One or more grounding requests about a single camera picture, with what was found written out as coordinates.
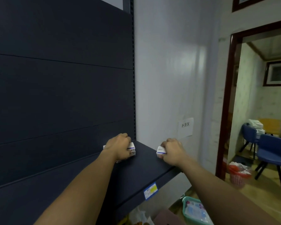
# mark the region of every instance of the yellow chair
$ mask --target yellow chair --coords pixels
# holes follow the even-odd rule
[[[279,135],[281,128],[281,121],[279,119],[261,118],[259,121],[263,124],[263,129],[266,133]]]

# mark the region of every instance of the person's left hand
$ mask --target person's left hand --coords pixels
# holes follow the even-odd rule
[[[124,160],[130,155],[129,151],[127,150],[130,142],[131,138],[128,136],[128,134],[120,133],[119,135],[109,139],[103,150],[114,152],[116,160]]]

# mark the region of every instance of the red trash bag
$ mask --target red trash bag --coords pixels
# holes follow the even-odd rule
[[[249,179],[252,176],[252,174],[241,173],[239,167],[235,165],[229,165],[228,169],[230,173],[230,182],[239,188],[244,187],[245,180]]]

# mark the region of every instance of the wooden floor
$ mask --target wooden floor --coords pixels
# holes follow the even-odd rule
[[[244,151],[245,154],[251,157],[249,150],[245,149]],[[259,161],[256,159],[252,169],[254,170],[258,164]],[[234,187],[229,181],[229,174],[226,174],[225,182]],[[239,191],[281,223],[281,185],[275,166],[269,164],[258,180],[255,180],[254,177],[249,179]],[[198,198],[192,190],[189,190],[186,195]],[[184,219],[182,205],[176,205],[176,210],[174,211],[171,208],[170,210],[177,214],[186,224],[190,224]]]

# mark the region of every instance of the person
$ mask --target person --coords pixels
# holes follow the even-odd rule
[[[98,158],[74,178],[35,225],[95,224],[114,163],[129,157],[130,142],[126,133],[111,138]],[[169,138],[161,146],[167,152],[162,159],[184,172],[215,225],[279,224],[239,191],[202,168],[176,139]]]

